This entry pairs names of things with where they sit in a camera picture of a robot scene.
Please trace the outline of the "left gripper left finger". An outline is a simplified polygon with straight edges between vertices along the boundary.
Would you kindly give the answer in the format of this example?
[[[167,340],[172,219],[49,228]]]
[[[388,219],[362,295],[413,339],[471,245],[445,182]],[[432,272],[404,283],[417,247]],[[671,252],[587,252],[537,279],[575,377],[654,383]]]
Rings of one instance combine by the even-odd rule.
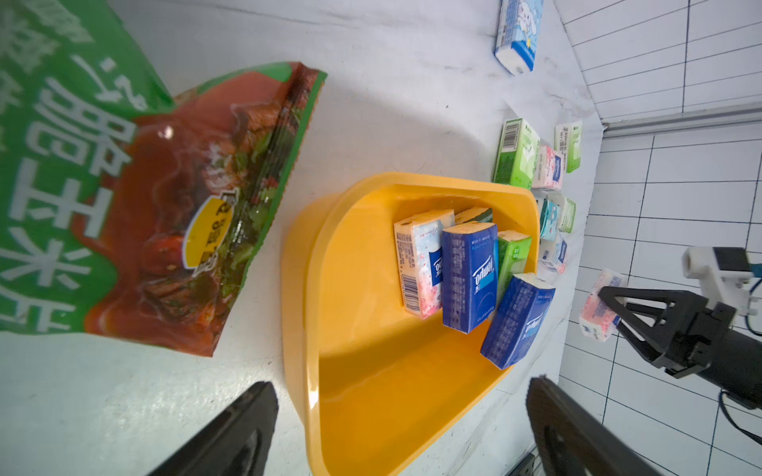
[[[152,473],[262,475],[278,412],[273,384],[257,382]]]

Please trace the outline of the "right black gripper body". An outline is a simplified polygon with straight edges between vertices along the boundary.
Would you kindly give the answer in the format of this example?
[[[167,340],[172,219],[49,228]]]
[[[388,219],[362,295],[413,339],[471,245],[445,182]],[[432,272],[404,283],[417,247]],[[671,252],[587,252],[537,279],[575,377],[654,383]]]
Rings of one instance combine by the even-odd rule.
[[[749,410],[761,407],[761,342],[729,328],[732,308],[702,301],[667,309],[666,325],[676,327],[666,352],[665,372],[682,379],[691,375],[728,392]]]

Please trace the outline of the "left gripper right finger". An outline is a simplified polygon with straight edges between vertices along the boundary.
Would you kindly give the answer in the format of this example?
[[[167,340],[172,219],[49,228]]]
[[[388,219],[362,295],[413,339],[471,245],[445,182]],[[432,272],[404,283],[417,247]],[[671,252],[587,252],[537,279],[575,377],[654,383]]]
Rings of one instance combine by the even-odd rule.
[[[530,380],[526,407],[547,475],[659,475],[552,380]]]

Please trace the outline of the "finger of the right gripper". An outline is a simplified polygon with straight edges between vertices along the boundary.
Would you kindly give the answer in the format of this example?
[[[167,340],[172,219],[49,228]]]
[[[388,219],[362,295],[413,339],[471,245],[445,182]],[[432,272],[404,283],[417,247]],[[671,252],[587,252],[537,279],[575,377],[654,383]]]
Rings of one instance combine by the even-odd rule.
[[[607,286],[598,297],[619,318],[618,332],[658,369],[708,368],[708,337],[700,329],[708,299],[679,290]]]

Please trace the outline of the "dark blue tissue pack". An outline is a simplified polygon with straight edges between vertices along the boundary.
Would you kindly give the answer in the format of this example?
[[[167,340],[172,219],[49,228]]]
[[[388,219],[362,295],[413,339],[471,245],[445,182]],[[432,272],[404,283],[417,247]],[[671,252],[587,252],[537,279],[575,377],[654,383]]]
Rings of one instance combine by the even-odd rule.
[[[468,222],[443,231],[443,325],[468,334],[496,310],[497,225]]]
[[[534,273],[514,275],[490,323],[480,354],[500,370],[529,352],[556,289]]]

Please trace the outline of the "yellow plastic storage box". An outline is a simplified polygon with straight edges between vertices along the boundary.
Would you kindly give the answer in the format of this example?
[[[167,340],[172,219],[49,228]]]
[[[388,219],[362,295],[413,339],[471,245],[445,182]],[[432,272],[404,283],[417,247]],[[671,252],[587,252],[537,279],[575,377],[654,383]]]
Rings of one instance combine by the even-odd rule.
[[[286,386],[316,475],[395,475],[504,379],[439,315],[404,309],[393,225],[436,208],[489,206],[502,228],[537,236],[528,190],[405,173],[314,200],[282,249]]]

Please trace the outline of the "green tissue pack front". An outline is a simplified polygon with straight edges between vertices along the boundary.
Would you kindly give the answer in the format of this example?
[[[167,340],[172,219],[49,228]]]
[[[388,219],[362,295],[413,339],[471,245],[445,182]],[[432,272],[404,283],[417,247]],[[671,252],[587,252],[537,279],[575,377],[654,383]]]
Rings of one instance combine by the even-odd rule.
[[[515,230],[499,231],[497,304],[500,305],[514,274],[525,272],[532,237]]]

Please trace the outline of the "dark blue tissue pack front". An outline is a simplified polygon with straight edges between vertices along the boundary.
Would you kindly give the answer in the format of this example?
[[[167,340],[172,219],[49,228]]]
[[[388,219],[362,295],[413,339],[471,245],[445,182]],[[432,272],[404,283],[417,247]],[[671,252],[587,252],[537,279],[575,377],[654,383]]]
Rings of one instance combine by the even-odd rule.
[[[468,334],[496,310],[497,225],[468,222],[443,231],[443,325]]]

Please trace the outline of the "pink white tissue pack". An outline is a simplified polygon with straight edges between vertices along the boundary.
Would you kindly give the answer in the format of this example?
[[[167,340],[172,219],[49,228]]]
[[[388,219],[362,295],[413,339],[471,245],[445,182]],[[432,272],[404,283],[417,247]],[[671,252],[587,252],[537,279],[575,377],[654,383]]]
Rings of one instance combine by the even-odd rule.
[[[445,228],[454,226],[452,209],[434,209],[394,224],[404,308],[427,319],[442,308]]]

